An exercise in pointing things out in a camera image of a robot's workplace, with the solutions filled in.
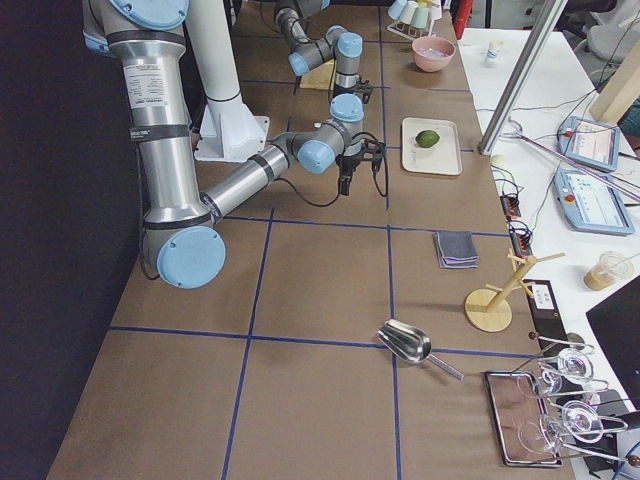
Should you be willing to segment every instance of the round wooden base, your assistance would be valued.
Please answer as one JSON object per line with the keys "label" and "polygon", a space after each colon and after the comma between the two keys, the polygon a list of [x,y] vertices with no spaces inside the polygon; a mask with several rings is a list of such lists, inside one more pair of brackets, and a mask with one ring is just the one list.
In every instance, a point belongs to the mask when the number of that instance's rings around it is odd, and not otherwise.
{"label": "round wooden base", "polygon": [[464,302],[467,318],[474,327],[484,332],[500,332],[511,323],[511,307],[506,300],[502,300],[492,312],[485,311],[496,295],[493,290],[481,288],[471,292]]}

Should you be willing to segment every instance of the table surface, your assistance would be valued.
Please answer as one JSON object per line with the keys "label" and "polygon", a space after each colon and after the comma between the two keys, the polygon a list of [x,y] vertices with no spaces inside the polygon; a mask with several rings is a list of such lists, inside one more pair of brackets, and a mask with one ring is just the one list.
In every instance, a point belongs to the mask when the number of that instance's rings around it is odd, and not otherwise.
{"label": "table surface", "polygon": [[[528,32],[513,30],[466,29],[459,42],[483,132],[528,35]],[[493,40],[501,40],[504,43],[497,61],[488,67],[484,57],[489,42]],[[530,138],[552,135],[570,114],[593,119],[588,107],[596,95],[593,85],[564,36],[554,32],[524,84],[515,103],[512,118],[523,125],[525,135]],[[528,110],[540,106],[550,108]],[[554,149],[557,145],[554,137],[542,138],[540,142]],[[624,137],[620,150],[632,153]],[[515,183],[523,187],[519,197],[522,220],[532,227],[536,225],[536,216],[538,217],[532,245],[534,254],[544,257],[558,252],[565,253],[562,258],[537,265],[530,277],[551,281],[565,330],[578,333],[588,343],[598,347],[586,312],[637,277],[640,273],[640,261],[634,261],[635,275],[632,278],[599,292],[587,288],[582,277],[604,251],[612,250],[625,256],[640,252],[640,211],[638,208],[628,209],[636,226],[636,232],[630,236],[576,232],[568,227],[554,195],[549,194],[541,208],[547,196],[547,185],[558,167],[558,160],[522,141],[500,139],[492,151],[492,163],[509,170],[515,178]],[[620,157],[615,174],[638,184],[640,164],[637,160]],[[630,201],[626,197],[623,197],[623,200]],[[618,391],[621,398],[626,398],[624,388],[599,348],[592,358],[594,377],[609,381],[611,388]]]}
{"label": "table surface", "polygon": [[[286,42],[260,8],[272,18],[272,4],[244,3],[233,31],[243,100],[271,118],[270,137],[312,130],[328,116],[327,92],[295,85]],[[502,332],[464,316],[471,291],[512,273],[490,163],[475,152],[466,53],[427,74],[409,43],[386,31],[385,8],[332,6],[310,28],[336,23],[364,38],[360,70],[375,88],[365,129],[387,144],[389,198],[366,165],[349,197],[326,209],[276,182],[216,227],[228,256],[211,284],[179,290],[134,267],[51,480],[573,476],[568,465],[514,470],[500,459],[483,374],[515,368],[537,345],[521,292]],[[436,32],[455,41],[447,13]],[[459,176],[401,167],[407,117],[457,124]],[[198,182],[233,167],[198,164]],[[335,169],[285,176],[316,202],[335,195]],[[437,230],[472,232],[479,267],[439,268]],[[464,381],[400,364],[376,339],[390,317],[427,331]]]}

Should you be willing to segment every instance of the scoop handle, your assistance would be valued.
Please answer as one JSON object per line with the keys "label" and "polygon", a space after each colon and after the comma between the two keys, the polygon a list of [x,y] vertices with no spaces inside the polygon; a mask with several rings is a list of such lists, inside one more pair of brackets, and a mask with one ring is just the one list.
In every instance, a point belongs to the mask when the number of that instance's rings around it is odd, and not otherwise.
{"label": "scoop handle", "polygon": [[443,369],[445,372],[454,376],[456,379],[460,381],[462,381],[462,379],[464,378],[464,374],[462,372],[459,372],[458,370],[453,368],[451,365],[449,365],[447,362],[445,362],[444,360],[440,360],[438,357],[434,355],[427,356],[427,360],[429,360],[434,365],[437,365],[438,367]]}

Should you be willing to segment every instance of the black wall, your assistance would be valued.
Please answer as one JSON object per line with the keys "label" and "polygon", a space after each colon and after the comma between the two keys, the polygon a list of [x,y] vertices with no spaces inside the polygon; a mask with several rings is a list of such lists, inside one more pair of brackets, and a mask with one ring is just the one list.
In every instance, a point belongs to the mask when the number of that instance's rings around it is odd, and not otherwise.
{"label": "black wall", "polygon": [[0,478],[46,477],[136,255],[119,62],[79,0],[0,16]]}

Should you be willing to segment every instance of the white tray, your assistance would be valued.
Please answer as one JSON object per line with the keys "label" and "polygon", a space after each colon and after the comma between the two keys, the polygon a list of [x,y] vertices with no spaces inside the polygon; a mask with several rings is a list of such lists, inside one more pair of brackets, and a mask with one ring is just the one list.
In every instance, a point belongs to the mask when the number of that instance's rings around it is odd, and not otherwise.
{"label": "white tray", "polygon": [[[416,135],[423,130],[434,130],[440,141],[431,148],[421,148]],[[462,161],[458,128],[447,120],[405,118],[402,121],[402,166],[409,172],[460,175]]]}

